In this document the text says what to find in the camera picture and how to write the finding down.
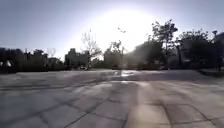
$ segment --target lamp post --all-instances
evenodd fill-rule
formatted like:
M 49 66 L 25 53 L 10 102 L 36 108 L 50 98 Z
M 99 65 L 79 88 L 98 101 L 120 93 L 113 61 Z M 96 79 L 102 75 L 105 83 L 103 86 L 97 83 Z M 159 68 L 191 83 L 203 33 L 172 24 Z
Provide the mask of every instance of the lamp post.
M 118 30 L 121 32 L 121 33 L 126 33 L 126 31 L 123 31 L 123 30 L 121 30 L 120 28 L 118 28 Z M 123 63 L 124 63 L 124 46 L 122 45 L 122 43 L 121 43 L 121 47 L 122 47 L 122 49 L 121 49 L 121 65 L 122 65 L 122 69 L 123 69 Z

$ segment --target sunlight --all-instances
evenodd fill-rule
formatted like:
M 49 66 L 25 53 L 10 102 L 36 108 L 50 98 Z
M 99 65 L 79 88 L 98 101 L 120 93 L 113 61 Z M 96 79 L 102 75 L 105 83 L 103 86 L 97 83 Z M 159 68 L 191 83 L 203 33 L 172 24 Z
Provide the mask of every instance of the sunlight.
M 96 33 L 96 40 L 105 50 L 110 42 L 121 40 L 124 47 L 131 51 L 147 39 L 154 18 L 143 12 L 132 10 L 113 10 L 96 18 L 87 28 Z

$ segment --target street light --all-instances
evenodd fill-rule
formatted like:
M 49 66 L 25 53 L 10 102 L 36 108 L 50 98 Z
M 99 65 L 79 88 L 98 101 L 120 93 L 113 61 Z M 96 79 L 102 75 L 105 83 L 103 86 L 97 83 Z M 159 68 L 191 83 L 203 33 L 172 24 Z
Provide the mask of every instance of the street light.
M 118 30 L 119 30 L 121 33 L 126 33 L 126 31 L 120 29 L 119 27 L 118 27 Z M 121 50 L 121 64 L 122 64 L 122 68 L 123 68 L 123 61 L 124 61 L 124 46 L 122 45 L 122 43 L 121 43 L 121 46 L 122 46 L 122 50 Z

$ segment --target paved plaza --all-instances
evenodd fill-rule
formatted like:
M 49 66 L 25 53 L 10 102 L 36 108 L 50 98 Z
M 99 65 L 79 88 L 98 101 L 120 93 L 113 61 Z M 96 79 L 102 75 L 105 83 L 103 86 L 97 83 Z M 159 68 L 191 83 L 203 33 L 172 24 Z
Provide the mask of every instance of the paved plaza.
M 222 79 L 195 71 L 0 76 L 0 128 L 224 128 Z

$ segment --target sky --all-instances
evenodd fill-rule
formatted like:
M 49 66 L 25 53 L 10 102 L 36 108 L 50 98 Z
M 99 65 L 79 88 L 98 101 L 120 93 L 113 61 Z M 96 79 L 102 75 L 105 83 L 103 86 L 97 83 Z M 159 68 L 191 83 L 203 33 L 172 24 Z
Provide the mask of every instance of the sky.
M 222 32 L 223 5 L 223 0 L 0 0 L 0 47 L 55 49 L 63 58 L 70 48 L 80 50 L 82 33 L 91 29 L 103 50 L 121 40 L 131 51 L 147 39 L 155 21 L 172 19 L 177 35 L 201 28 Z

